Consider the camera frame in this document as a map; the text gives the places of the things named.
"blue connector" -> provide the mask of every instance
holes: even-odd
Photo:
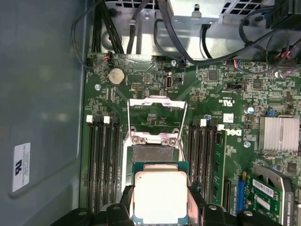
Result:
[[[244,209],[245,186],[245,182],[239,179],[237,182],[236,213]]]

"silver heatsink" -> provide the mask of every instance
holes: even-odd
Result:
[[[299,118],[261,117],[259,123],[259,150],[298,151],[299,121]]]

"capacitor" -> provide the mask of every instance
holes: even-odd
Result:
[[[120,68],[113,68],[108,73],[108,79],[114,86],[120,86],[124,83],[126,76]]]
[[[253,107],[248,107],[247,109],[244,110],[246,114],[254,114],[255,110]]]
[[[205,118],[207,121],[209,121],[209,120],[212,119],[212,116],[209,115],[209,114],[205,114],[204,118]]]

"wire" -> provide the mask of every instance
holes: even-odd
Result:
[[[132,20],[136,20],[136,18],[138,17],[139,13],[147,6],[147,4],[150,1],[151,0],[144,0],[143,2],[141,2],[141,4],[138,6],[138,8],[136,9],[136,11],[133,14]],[[136,33],[136,26],[135,25],[131,25],[130,26],[130,35],[129,35],[128,45],[127,45],[127,54],[131,54],[132,53],[134,39],[135,39],[135,35],[136,35],[135,33]]]
[[[254,16],[256,14],[259,14],[259,13],[266,13],[266,12],[270,12],[271,10],[273,10],[274,7],[264,7],[264,8],[260,8],[260,9],[257,9],[251,13],[249,13],[241,22],[240,22],[240,25],[239,25],[239,28],[238,28],[238,33],[239,33],[239,36],[241,38],[241,40],[246,44],[246,45],[250,45],[251,43],[253,43],[253,41],[251,41],[247,36],[246,36],[246,33],[244,31],[244,24],[245,22],[247,21],[247,19],[249,19],[251,16]],[[265,51],[265,49],[260,46],[260,45],[256,45],[257,48],[259,48],[260,50],[262,50],[263,52]]]
[[[207,58],[212,59],[212,56],[210,55],[207,45],[206,45],[206,35],[207,35],[207,30],[211,27],[209,24],[203,24],[202,25],[202,47],[204,50],[204,53]]]
[[[163,18],[164,25],[167,29],[168,35],[169,35],[173,45],[180,52],[180,54],[183,55],[193,65],[208,66],[208,65],[211,65],[211,64],[219,63],[219,62],[224,61],[224,60],[235,58],[235,57],[237,57],[241,54],[244,54],[245,52],[247,52],[248,50],[250,50],[254,46],[258,45],[258,43],[262,42],[266,38],[268,38],[268,37],[270,37],[270,36],[277,33],[277,31],[271,31],[271,32],[263,35],[259,39],[255,40],[253,43],[250,43],[250,45],[245,46],[244,48],[242,48],[240,50],[237,50],[237,51],[235,51],[231,54],[228,54],[228,55],[225,55],[225,56],[222,56],[222,57],[219,57],[219,58],[210,59],[210,60],[203,60],[203,61],[193,60],[188,55],[188,53],[186,52],[186,50],[182,46],[181,42],[179,41],[177,35],[175,34],[174,28],[171,24],[171,20],[170,20],[169,14],[168,14],[167,4],[166,4],[165,0],[158,0],[158,4],[159,4],[159,8],[160,8],[160,12],[161,12],[161,15],[162,15],[162,18]]]
[[[103,0],[98,0],[98,1],[96,1],[95,4],[94,4],[93,6],[91,6],[90,8],[88,8],[88,9],[87,9],[85,12],[83,12],[81,15],[79,15],[79,16],[73,21],[72,26],[71,26],[71,39],[72,39],[72,46],[73,46],[75,55],[76,55],[76,57],[78,58],[80,64],[81,64],[83,67],[85,67],[85,68],[87,68],[87,69],[89,69],[89,70],[94,70],[94,69],[98,68],[99,66],[102,65],[102,62],[100,62],[100,63],[98,63],[98,64],[96,64],[95,66],[92,66],[92,67],[86,65],[86,64],[83,62],[83,60],[82,60],[82,58],[81,58],[81,56],[80,56],[80,54],[79,54],[79,50],[78,50],[78,48],[77,48],[77,45],[76,45],[75,28],[76,28],[76,25],[78,24],[78,22],[79,22],[82,18],[84,18],[87,14],[89,14],[90,12],[92,12],[92,11],[96,8],[96,6],[98,6],[102,1],[103,1]]]
[[[110,40],[112,42],[113,49],[114,49],[115,53],[123,54],[124,51],[122,48],[122,43],[121,43],[119,34],[116,30],[116,27],[112,21],[111,16],[110,16],[109,9],[104,1],[101,3],[101,10],[102,10],[103,21],[107,28]]]
[[[157,19],[154,23],[154,34],[153,34],[153,37],[154,37],[154,43],[155,43],[155,46],[156,48],[158,49],[158,51],[166,56],[166,57],[169,57],[173,60],[178,60],[180,61],[182,58],[181,57],[176,57],[176,56],[173,56],[172,54],[170,54],[169,52],[166,52],[165,50],[162,49],[162,47],[159,45],[158,43],[158,40],[157,40],[157,36],[158,36],[158,22],[163,22],[162,19]]]
[[[271,36],[271,38],[269,39],[268,41],[268,44],[267,44],[267,50],[266,50],[266,61],[267,61],[267,65],[269,66],[269,46],[272,42],[272,39],[273,39],[273,36]],[[243,69],[241,69],[239,67],[239,64],[238,61],[235,59],[234,60],[234,67],[239,70],[240,72],[242,73],[245,73],[245,74],[248,74],[248,75],[263,75],[263,74],[267,74],[267,73],[271,73],[275,70],[281,70],[281,71],[290,71],[290,70],[296,70],[296,69],[300,69],[301,66],[297,66],[297,67],[287,67],[287,68],[281,68],[279,67],[279,65],[281,65],[286,58],[289,58],[289,54],[290,54],[290,51],[289,51],[289,48],[290,48],[290,45],[289,45],[289,33],[287,33],[287,41],[286,41],[286,50],[284,52],[284,55],[281,57],[280,61],[278,61],[275,65],[272,65],[270,69],[267,69],[263,72],[259,72],[259,73],[252,73],[250,71],[245,71]]]

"black connector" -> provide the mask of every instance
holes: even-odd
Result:
[[[301,31],[301,1],[275,0],[275,6],[267,18],[268,29]]]

